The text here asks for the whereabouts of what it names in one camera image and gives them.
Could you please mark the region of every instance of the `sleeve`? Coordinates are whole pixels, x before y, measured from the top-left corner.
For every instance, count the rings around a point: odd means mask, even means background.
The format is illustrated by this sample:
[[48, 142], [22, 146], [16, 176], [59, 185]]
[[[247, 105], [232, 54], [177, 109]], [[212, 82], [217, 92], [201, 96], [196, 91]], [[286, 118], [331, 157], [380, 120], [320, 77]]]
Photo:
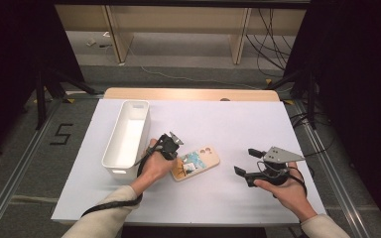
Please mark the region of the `sleeve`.
[[[137, 195], [132, 187], [124, 185], [110, 193], [98, 204], [111, 201], [134, 200], [136, 198]], [[116, 237], [125, 222], [126, 216], [136, 208], [138, 208], [138, 205], [117, 207], [88, 213], [76, 221], [63, 238]]]
[[302, 229], [310, 238], [346, 238], [349, 237], [333, 220], [327, 215], [320, 214], [302, 222]]

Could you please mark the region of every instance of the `smartphone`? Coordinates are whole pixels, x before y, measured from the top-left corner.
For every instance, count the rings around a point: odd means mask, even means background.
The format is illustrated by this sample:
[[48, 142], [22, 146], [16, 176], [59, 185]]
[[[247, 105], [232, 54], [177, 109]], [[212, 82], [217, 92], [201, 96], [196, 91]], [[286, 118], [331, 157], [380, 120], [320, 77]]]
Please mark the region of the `smartphone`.
[[175, 180], [181, 181], [205, 172], [218, 164], [218, 154], [211, 146], [205, 146], [180, 156], [177, 165], [172, 168], [172, 175]]

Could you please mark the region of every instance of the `white storage bin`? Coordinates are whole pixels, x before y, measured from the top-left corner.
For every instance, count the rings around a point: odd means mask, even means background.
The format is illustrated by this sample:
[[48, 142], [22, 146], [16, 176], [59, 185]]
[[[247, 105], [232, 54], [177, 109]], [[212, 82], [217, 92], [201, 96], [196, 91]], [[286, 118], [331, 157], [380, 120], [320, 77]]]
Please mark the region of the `white storage bin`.
[[117, 179], [134, 179], [150, 131], [148, 101], [129, 100], [122, 104], [102, 164]]

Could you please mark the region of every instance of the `gray floor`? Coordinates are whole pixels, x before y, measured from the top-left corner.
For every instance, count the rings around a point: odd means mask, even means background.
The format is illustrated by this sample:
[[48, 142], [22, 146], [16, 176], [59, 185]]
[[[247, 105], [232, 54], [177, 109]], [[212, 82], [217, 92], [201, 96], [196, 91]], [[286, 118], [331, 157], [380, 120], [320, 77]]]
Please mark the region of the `gray floor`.
[[[68, 32], [68, 36], [87, 84], [101, 90], [110, 86], [264, 88], [266, 79], [276, 80], [282, 74], [264, 59], [257, 60], [256, 52], [248, 43], [245, 45], [241, 64], [233, 64], [226, 36], [138, 34], [126, 62], [121, 65], [115, 62], [111, 47], [107, 47], [111, 44], [110, 39], [104, 37], [103, 33]], [[90, 38], [96, 40], [96, 44], [91, 47], [86, 45]], [[287, 37], [286, 40], [291, 45], [294, 38]], [[280, 50], [290, 52], [281, 38], [277, 38], [277, 44]], [[273, 52], [266, 51], [266, 54], [278, 62]], [[261, 73], [257, 64], [264, 72], [277, 76]], [[284, 85], [278, 89], [282, 99], [290, 99], [288, 88], [291, 86]], [[65, 87], [69, 91], [76, 90], [69, 85]], [[55, 108], [55, 114], [50, 117], [45, 136], [33, 153], [28, 168], [0, 219], [0, 237], [61, 237], [66, 232], [68, 226], [53, 222], [51, 216], [97, 100], [95, 97], [83, 95], [71, 103], [48, 103], [48, 108]], [[286, 104], [289, 117], [300, 113], [304, 101], [298, 101], [297, 105]], [[37, 133], [35, 95], [26, 103], [26, 109], [1, 145], [3, 154], [0, 156], [0, 191], [4, 189], [21, 158], [24, 158], [26, 148]], [[317, 112], [320, 111], [322, 108], [318, 104]], [[325, 115], [317, 115], [316, 122], [319, 138], [326, 148], [330, 145], [326, 153], [359, 212], [369, 237], [381, 237], [379, 208], [355, 169], [349, 165], [349, 158], [335, 135], [331, 122]], [[55, 136], [61, 124], [68, 124], [61, 128], [61, 132], [70, 134], [70, 137], [65, 145], [53, 146], [51, 143], [64, 140]], [[315, 152], [307, 128], [308, 125], [295, 128], [305, 155]], [[355, 237], [356, 232], [351, 230], [319, 155], [307, 156], [307, 162], [315, 172], [314, 181], [328, 214], [351, 237]], [[298, 226], [266, 228], [268, 237], [295, 237], [292, 232], [301, 234]]]

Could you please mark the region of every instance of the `white tabletop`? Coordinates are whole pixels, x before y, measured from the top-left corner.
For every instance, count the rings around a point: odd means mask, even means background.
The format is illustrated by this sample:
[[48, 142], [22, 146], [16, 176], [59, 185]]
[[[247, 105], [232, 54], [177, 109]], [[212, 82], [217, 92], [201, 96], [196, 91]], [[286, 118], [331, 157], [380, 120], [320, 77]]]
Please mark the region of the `white tabletop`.
[[[120, 181], [101, 164], [105, 147], [121, 108], [121, 99], [100, 99], [77, 158], [63, 188], [52, 220], [72, 222], [115, 190]], [[161, 101], [150, 100], [149, 138], [173, 131], [185, 143], [178, 153], [211, 145], [220, 164], [211, 170], [175, 181], [171, 175], [144, 192], [140, 207], [127, 224], [183, 226], [271, 226], [299, 223], [272, 196], [248, 187], [234, 172], [237, 166], [258, 172], [258, 159], [249, 148], [268, 151], [276, 146], [301, 155], [301, 149], [282, 102]], [[308, 188], [308, 199], [325, 213], [306, 162], [298, 162]]]

